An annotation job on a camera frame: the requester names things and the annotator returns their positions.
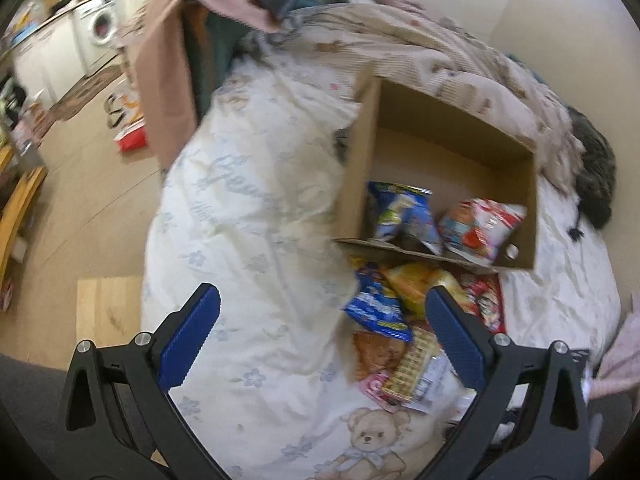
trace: teddy bear print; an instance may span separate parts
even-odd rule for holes
[[[347,420],[351,447],[309,480],[396,480],[406,464],[391,446],[409,421],[405,410],[354,410]]]

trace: blue gripper pad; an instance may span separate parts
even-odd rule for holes
[[[182,310],[170,316],[183,319],[158,356],[158,385],[165,393],[180,386],[189,373],[220,316],[220,293],[214,286],[203,283]]]
[[[487,385],[485,355],[474,343],[460,316],[472,318],[469,322],[478,320],[464,312],[443,286],[432,288],[425,301],[427,320],[458,378],[465,388],[472,388],[476,392],[483,391]]]

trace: washing machine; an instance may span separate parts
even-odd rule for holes
[[[116,0],[89,0],[74,10],[76,37],[86,75],[96,73],[117,55],[111,40],[118,27]]]

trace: blue snack bag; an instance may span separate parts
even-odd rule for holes
[[[369,182],[368,190],[375,240],[388,242],[404,232],[442,255],[442,239],[429,206],[431,191],[384,182]]]
[[[380,266],[357,257],[352,257],[351,263],[360,282],[360,292],[343,310],[372,332],[410,343],[413,335],[404,320],[400,300],[386,284]]]

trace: washing machine door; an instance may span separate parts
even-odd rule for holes
[[[116,33],[116,14],[111,7],[98,10],[89,20],[89,41],[97,46],[109,43]]]

